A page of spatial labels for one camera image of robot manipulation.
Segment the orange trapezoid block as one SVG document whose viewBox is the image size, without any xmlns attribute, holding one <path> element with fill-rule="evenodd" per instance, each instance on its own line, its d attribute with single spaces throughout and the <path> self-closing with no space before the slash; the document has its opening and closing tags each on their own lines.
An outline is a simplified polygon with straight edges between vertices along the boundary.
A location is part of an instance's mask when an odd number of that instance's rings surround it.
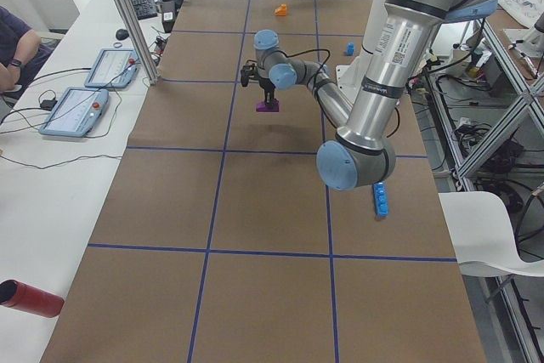
<svg viewBox="0 0 544 363">
<path fill-rule="evenodd" d="M 274 11 L 276 17 L 285 17 L 288 15 L 288 7 L 286 3 L 280 4 Z"/>
</svg>

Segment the purple trapezoid block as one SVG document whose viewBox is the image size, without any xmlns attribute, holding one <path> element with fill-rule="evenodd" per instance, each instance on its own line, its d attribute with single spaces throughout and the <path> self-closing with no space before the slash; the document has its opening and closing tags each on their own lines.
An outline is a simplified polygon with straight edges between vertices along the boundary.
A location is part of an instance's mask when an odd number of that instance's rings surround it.
<svg viewBox="0 0 544 363">
<path fill-rule="evenodd" d="M 265 101 L 260 101 L 256 104 L 255 111 L 263 113 L 276 113 L 280 111 L 280 103 L 277 99 L 274 99 L 268 104 Z"/>
</svg>

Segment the long blue brick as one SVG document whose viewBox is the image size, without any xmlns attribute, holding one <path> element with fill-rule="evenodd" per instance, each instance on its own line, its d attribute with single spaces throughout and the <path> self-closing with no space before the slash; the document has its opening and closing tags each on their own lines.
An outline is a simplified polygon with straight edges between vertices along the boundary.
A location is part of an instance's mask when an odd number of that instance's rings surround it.
<svg viewBox="0 0 544 363">
<path fill-rule="evenodd" d="M 388 192 L 384 182 L 372 186 L 375 213 L 379 218 L 386 218 L 389 214 Z"/>
</svg>

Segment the far teach pendant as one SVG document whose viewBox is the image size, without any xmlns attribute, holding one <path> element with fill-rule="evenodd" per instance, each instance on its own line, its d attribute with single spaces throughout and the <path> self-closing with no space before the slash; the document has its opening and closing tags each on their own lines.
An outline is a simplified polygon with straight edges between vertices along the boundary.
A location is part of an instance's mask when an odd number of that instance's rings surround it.
<svg viewBox="0 0 544 363">
<path fill-rule="evenodd" d="M 129 48 L 103 48 L 99 51 L 86 88 L 125 88 L 136 76 L 139 57 Z"/>
</svg>

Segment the near teach pendant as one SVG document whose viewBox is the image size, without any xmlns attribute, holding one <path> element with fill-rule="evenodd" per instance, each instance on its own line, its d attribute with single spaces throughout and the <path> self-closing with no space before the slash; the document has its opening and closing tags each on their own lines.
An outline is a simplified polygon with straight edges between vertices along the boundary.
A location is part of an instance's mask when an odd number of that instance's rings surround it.
<svg viewBox="0 0 544 363">
<path fill-rule="evenodd" d="M 109 102 L 105 88 L 68 88 L 39 128 L 46 136 L 82 138 L 100 119 Z"/>
</svg>

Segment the red cylinder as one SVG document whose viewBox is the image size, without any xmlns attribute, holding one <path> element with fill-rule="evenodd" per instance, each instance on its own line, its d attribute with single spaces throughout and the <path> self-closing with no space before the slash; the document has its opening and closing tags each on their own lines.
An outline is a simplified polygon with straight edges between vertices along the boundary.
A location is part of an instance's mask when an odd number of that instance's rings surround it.
<svg viewBox="0 0 544 363">
<path fill-rule="evenodd" d="M 64 303 L 62 297 L 20 281 L 1 283 L 1 305 L 6 308 L 53 318 L 60 314 Z"/>
</svg>

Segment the black keyboard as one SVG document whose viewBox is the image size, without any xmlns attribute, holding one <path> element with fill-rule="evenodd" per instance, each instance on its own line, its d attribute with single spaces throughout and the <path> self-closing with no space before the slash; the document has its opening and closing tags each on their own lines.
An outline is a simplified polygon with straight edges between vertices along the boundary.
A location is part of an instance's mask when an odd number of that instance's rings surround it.
<svg viewBox="0 0 544 363">
<path fill-rule="evenodd" d="M 130 0 L 138 20 L 149 19 L 157 16 L 154 0 Z"/>
</svg>

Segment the teach pendant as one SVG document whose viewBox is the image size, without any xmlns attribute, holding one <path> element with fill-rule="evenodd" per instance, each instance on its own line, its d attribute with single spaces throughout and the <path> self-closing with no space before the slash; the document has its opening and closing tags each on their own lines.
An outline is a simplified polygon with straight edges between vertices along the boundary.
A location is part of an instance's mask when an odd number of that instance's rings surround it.
<svg viewBox="0 0 544 363">
<path fill-rule="evenodd" d="M 39 128 L 46 136 L 82 138 L 100 119 L 109 102 L 105 88 L 68 88 Z"/>
<path fill-rule="evenodd" d="M 86 88 L 125 88 L 136 76 L 139 57 L 129 48 L 103 48 L 99 51 Z"/>
</svg>

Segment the seated person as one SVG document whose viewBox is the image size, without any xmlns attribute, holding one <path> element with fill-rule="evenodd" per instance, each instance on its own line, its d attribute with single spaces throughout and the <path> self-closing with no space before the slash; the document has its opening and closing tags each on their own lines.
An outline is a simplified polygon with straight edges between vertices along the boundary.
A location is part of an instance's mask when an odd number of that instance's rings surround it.
<svg viewBox="0 0 544 363">
<path fill-rule="evenodd" d="M 22 19 L 1 7 L 1 93 L 19 99 L 53 50 Z"/>
</svg>

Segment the black computer mouse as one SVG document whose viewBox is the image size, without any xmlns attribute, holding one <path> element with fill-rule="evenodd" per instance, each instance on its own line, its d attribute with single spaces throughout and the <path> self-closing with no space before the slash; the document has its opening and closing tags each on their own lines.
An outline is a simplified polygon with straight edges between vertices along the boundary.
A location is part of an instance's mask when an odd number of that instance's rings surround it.
<svg viewBox="0 0 544 363">
<path fill-rule="evenodd" d="M 116 39 L 118 41 L 123 41 L 129 37 L 129 33 L 126 29 L 118 29 L 116 31 Z"/>
</svg>

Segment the white paper sheet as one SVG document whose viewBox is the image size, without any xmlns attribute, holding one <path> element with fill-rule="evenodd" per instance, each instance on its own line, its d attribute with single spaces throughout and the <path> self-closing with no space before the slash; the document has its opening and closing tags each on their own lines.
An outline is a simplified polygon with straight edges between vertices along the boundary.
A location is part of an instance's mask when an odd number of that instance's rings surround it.
<svg viewBox="0 0 544 363">
<path fill-rule="evenodd" d="M 485 191 L 440 193 L 439 201 L 463 275 L 543 277 L 543 262 L 518 255 L 503 201 Z"/>
</svg>

